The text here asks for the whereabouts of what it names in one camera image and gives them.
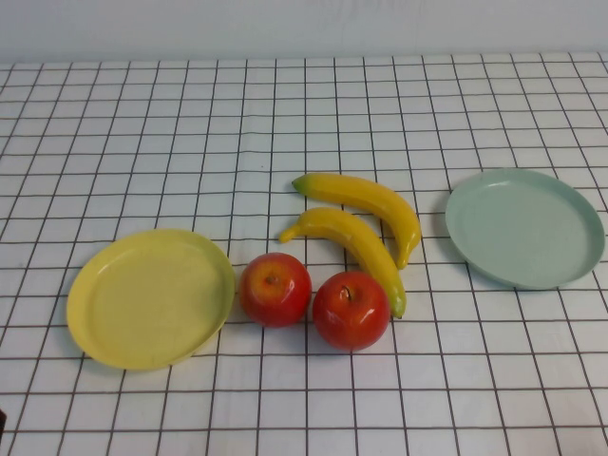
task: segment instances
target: plate rim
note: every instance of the plate rim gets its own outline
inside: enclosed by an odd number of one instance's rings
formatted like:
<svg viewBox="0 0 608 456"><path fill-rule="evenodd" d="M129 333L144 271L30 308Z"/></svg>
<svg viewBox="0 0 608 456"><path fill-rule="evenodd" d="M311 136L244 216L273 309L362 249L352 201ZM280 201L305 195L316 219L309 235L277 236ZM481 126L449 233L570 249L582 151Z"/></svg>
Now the plate rim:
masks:
<svg viewBox="0 0 608 456"><path fill-rule="evenodd" d="M601 229L601 232L603 234L603 236L600 238L601 245L600 245L600 249L597 254L597 258L594 258L593 264L589 268L586 268L583 272L581 272L571 278L568 278L567 280L556 282L551 285L544 285L544 284L543 285L534 285L534 284L530 284L530 283L516 282L513 280L509 280L509 279L500 277L498 275L495 275L495 274L489 272L484 267L480 266L477 262L470 259L470 257L459 246L458 242L456 240L454 240L455 228L452 226L452 223L451 223L451 220L453 220L453 218L454 218L454 216L453 216L454 211L456 210L454 208L454 201L455 201L454 196L456 196L458 198L460 193L463 193L463 192L471 189L472 187L475 187L478 185L483 187L484 180L493 179L496 176L504 176L507 179L518 180L518 181L522 181L522 180L517 179L517 177L528 176L529 178L535 179L540 182L550 182L552 185L557 185L558 187L562 188L564 191L569 192L572 195L575 195L576 198L578 200L580 200L582 202L582 204L584 204L584 206L585 206L584 210L588 211L590 214L593 214L592 218L595 220L595 222L597 223L597 226ZM599 262L601 261L601 257L603 255L605 246L606 246L606 237L605 237L606 233L605 233L605 229L604 229L603 223L601 221L601 218L599 218L598 211L583 194L581 194L576 188L568 185L567 183L565 183L562 180L553 178L551 176L547 176L546 174L540 173L538 171L534 171L531 169L525 169L525 168L489 169L486 171L482 171L482 172L462 181L460 184L458 184L456 186L456 188L451 192L451 194L449 195L449 197L447 199L445 221L446 221L447 233L452 242L452 245L454 246L456 251L465 259L467 264L470 264L475 270L479 271L484 276L490 277L502 284L506 284L506 285L515 287L517 289L522 289L522 290L551 290L551 289L554 289L561 285L565 285L565 284L574 282L576 280L579 280L580 278L591 273L595 269L595 267L599 264Z"/></svg>
<svg viewBox="0 0 608 456"><path fill-rule="evenodd" d="M137 365L130 365L129 363L121 363L116 362L116 359L113 359L112 356L104 357L100 356L97 350L93 350L95 354L92 354L88 350L91 347L94 347L94 344L91 345L89 343L89 339L82 338L82 331L78 328L80 323L76 321L77 317L82 314L83 308L86 307L86 303L83 304L83 298L86 298L88 293L86 292L86 287L90 287L92 283L95 283L99 279L100 271L110 264L116 257L122 255L126 250L129 249L129 246L133 243L137 243L133 248L139 249L142 248L148 242L157 242L160 239L163 241L179 241L180 239L189 238L194 240L197 243L206 244L211 250L214 250L217 253L217 258L220 261L220 270L221 275L224 277L226 281L226 285L228 288L226 290L226 301L221 303L222 312L219 315L217 322L212 331L210 331L207 337L204 340L193 348L193 350L184 353L180 352L179 355L176 355L170 361L163 361L161 363L142 363ZM95 361L98 361L104 365L110 366L112 368L117 369L126 369L130 371L151 371L155 369L161 369L167 366L175 365L179 363L181 360L184 360L190 357L196 350L202 347L205 343L207 343L213 336L218 333L218 331L222 328L226 319L230 315L232 311L232 307L234 304L234 297L237 286L237 278L235 270L230 262L230 259L224 252L217 246L215 242L213 242L208 237L200 235L199 233L195 233L188 230L181 229L173 229L173 228L161 228L161 229L152 229L145 230L139 233L135 233L126 237L122 237L109 245L105 246L101 251L95 254L92 258L90 258L85 266L79 271L76 275L76 278L72 282L66 302L66 320L67 320L67 328L70 332L72 340L76 343L80 350L82 350L85 354L90 356Z"/></svg>

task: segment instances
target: plate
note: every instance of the plate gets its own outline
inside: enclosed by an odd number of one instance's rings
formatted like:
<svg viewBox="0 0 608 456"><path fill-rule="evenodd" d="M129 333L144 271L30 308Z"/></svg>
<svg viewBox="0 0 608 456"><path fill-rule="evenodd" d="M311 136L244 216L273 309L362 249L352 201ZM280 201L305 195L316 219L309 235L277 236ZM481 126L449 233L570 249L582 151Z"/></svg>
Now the plate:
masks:
<svg viewBox="0 0 608 456"><path fill-rule="evenodd" d="M532 290L585 276L605 243L597 211L579 192L523 169L486 171L463 182L447 202L446 224L473 267Z"/></svg>
<svg viewBox="0 0 608 456"><path fill-rule="evenodd" d="M101 363L158 369L212 337L234 295L232 265L211 240L152 230L110 244L86 264L69 292L67 325Z"/></svg>

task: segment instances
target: banana stem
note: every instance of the banana stem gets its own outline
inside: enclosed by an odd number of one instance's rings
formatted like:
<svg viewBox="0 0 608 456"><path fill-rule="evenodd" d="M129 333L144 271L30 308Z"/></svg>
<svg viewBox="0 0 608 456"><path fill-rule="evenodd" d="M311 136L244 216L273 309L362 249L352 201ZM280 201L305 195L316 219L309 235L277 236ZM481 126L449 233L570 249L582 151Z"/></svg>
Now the banana stem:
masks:
<svg viewBox="0 0 608 456"><path fill-rule="evenodd" d="M293 238L296 238L300 235L300 227L296 224L287 228L283 233L278 237L278 241L281 243L288 242Z"/></svg>

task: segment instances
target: apple stem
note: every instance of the apple stem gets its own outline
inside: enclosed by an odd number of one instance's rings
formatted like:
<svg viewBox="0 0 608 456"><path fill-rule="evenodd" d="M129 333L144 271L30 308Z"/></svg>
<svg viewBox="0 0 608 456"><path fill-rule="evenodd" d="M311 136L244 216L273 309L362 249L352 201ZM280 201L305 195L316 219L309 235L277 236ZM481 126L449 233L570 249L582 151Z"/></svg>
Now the apple stem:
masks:
<svg viewBox="0 0 608 456"><path fill-rule="evenodd" d="M346 286L344 286L344 285L343 285L343 286L342 286L342 292L343 292L343 293L346 293L346 298L347 298L349 301L352 301L351 290L349 290L349 287L346 287Z"/></svg>

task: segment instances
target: yellow banana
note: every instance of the yellow banana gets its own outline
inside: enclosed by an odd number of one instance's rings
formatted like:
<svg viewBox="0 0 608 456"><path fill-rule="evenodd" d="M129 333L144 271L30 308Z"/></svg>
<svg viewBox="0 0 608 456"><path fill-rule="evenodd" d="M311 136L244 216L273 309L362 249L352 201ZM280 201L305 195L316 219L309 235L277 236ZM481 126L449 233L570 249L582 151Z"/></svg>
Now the yellow banana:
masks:
<svg viewBox="0 0 608 456"><path fill-rule="evenodd" d="M389 224L399 253L399 269L408 265L409 254L420 242L420 222L409 204L388 187L371 180L329 173L305 174L292 182L298 193L327 202L359 207Z"/></svg>
<svg viewBox="0 0 608 456"><path fill-rule="evenodd" d="M406 291L389 252L380 238L362 219L331 207L309 209L286 229L278 240L287 242L296 236L327 238L341 244L359 262L359 266L384 288L390 312L401 318L406 309Z"/></svg>

